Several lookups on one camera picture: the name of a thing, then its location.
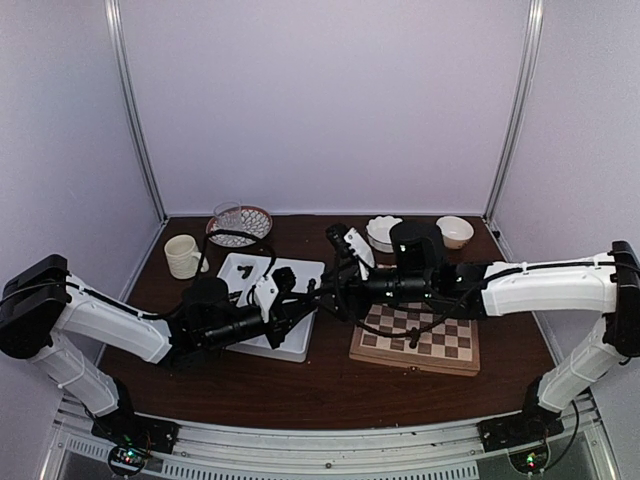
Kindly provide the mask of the dark chess piece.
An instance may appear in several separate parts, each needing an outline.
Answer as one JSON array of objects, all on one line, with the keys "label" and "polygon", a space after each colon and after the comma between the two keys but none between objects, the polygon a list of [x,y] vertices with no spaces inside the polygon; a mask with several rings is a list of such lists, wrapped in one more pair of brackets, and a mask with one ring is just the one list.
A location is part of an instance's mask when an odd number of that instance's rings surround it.
[{"label": "dark chess piece", "polygon": [[420,332],[417,329],[412,329],[409,335],[409,348],[416,349],[420,340]]}]

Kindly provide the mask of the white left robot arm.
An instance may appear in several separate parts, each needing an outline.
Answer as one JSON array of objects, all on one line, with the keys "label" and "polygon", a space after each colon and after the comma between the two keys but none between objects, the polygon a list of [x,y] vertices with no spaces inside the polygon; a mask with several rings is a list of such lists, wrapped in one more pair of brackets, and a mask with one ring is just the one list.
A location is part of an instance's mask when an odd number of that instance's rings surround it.
[{"label": "white left robot arm", "polygon": [[230,254],[216,276],[186,288],[167,314],[136,309],[89,287],[52,254],[9,280],[1,294],[1,350],[28,360],[80,400],[123,444],[137,442],[144,424],[124,386],[86,360],[69,340],[75,333],[159,365],[177,367],[208,350],[253,338],[273,349],[301,332],[316,305],[324,264]]}]

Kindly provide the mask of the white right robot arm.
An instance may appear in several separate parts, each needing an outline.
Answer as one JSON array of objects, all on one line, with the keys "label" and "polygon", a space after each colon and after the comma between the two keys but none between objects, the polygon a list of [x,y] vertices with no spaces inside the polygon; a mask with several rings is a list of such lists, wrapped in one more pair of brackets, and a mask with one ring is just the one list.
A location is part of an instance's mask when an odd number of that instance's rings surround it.
[{"label": "white right robot arm", "polygon": [[436,322],[482,320],[528,311],[598,313],[587,337],[558,366],[534,380],[513,419],[519,440],[535,440],[574,398],[611,367],[639,354],[639,263],[631,245],[616,241],[592,257],[543,263],[451,263],[441,230],[402,221],[390,232],[395,265],[376,266],[371,247],[354,228],[338,223],[327,239],[357,273],[334,278],[338,315],[363,319],[374,304],[420,302]]}]

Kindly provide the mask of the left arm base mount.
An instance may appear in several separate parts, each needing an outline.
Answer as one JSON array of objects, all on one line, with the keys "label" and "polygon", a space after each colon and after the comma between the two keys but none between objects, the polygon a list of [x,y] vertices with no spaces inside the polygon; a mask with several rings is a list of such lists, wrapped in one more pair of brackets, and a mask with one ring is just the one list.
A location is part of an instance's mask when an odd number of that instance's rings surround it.
[{"label": "left arm base mount", "polygon": [[94,436],[143,452],[171,454],[179,432],[179,425],[173,421],[137,414],[127,394],[120,395],[113,412],[103,416],[91,415],[91,419]]}]

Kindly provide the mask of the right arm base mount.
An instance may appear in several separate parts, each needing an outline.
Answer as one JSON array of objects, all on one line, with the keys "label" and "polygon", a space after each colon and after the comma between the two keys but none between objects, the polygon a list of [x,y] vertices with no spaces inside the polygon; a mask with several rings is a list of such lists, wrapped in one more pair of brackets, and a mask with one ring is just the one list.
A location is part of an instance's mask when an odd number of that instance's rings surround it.
[{"label": "right arm base mount", "polygon": [[538,377],[528,386],[519,413],[478,423],[479,437],[485,452],[542,441],[564,432],[560,413],[540,405],[538,389],[541,380]]}]

